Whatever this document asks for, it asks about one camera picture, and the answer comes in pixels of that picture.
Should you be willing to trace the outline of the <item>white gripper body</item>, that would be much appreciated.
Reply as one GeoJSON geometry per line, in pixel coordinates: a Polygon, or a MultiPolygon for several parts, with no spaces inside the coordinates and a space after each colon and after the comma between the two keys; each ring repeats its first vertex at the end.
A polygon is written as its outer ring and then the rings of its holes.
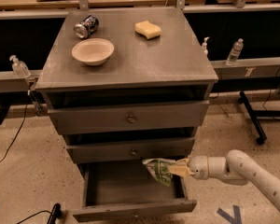
{"type": "Polygon", "coordinates": [[[196,156],[189,160],[190,175],[196,179],[209,178],[208,159],[206,156],[196,156]]]}

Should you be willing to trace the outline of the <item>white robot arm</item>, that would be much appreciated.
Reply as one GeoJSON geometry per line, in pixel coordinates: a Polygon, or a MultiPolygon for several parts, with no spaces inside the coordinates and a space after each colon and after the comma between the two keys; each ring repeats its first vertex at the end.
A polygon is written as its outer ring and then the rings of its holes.
{"type": "Polygon", "coordinates": [[[181,177],[215,178],[238,186],[251,182],[280,212],[280,179],[241,150],[231,150],[225,157],[196,156],[178,160],[168,167],[168,171],[181,177]]]}

